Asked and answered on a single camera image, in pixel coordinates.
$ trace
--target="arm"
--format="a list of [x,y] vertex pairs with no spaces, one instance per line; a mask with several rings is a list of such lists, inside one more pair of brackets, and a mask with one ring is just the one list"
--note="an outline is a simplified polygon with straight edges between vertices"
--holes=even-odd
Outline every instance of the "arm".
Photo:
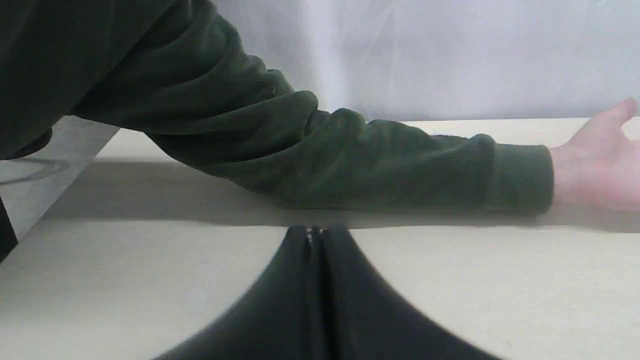
[[551,202],[545,147],[321,111],[248,56],[208,0],[10,0],[0,19],[15,23],[0,35],[4,155],[70,113],[143,131],[176,160],[295,206],[539,213]]
[[144,131],[190,167],[304,208],[540,213],[551,203],[546,147],[429,136],[317,106],[245,54],[214,5],[193,0],[165,11],[74,114]]

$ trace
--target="table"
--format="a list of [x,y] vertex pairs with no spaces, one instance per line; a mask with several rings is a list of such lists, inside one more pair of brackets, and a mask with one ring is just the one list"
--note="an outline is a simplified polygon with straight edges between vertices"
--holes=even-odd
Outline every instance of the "table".
[[[585,119],[410,123],[563,143]],[[625,126],[640,137],[640,121]],[[0,264],[0,359],[150,359],[203,328],[294,224],[342,222],[412,304],[512,360],[640,354],[640,217],[294,211],[120,131]]]

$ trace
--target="white wall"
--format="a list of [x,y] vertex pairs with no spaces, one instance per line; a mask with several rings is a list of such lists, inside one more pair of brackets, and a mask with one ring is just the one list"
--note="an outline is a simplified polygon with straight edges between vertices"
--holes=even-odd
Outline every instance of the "white wall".
[[392,120],[583,117],[640,96],[636,0],[214,0],[324,108]]

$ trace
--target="black object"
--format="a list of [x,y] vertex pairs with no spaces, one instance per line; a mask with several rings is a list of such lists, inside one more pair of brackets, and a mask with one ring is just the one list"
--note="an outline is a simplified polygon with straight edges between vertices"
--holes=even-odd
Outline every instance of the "black object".
[[18,245],[18,239],[11,225],[9,214],[6,212],[2,197],[0,197],[0,263]]
[[21,148],[20,150],[14,152],[11,156],[2,159],[2,160],[14,160],[19,158],[24,158],[29,156],[35,152],[38,152],[44,149],[45,146],[51,142],[51,138],[53,138],[53,129],[47,130],[44,134],[40,135],[39,138],[30,142],[27,146]]
[[396,293],[342,226],[292,227],[248,292],[157,360],[497,360]]

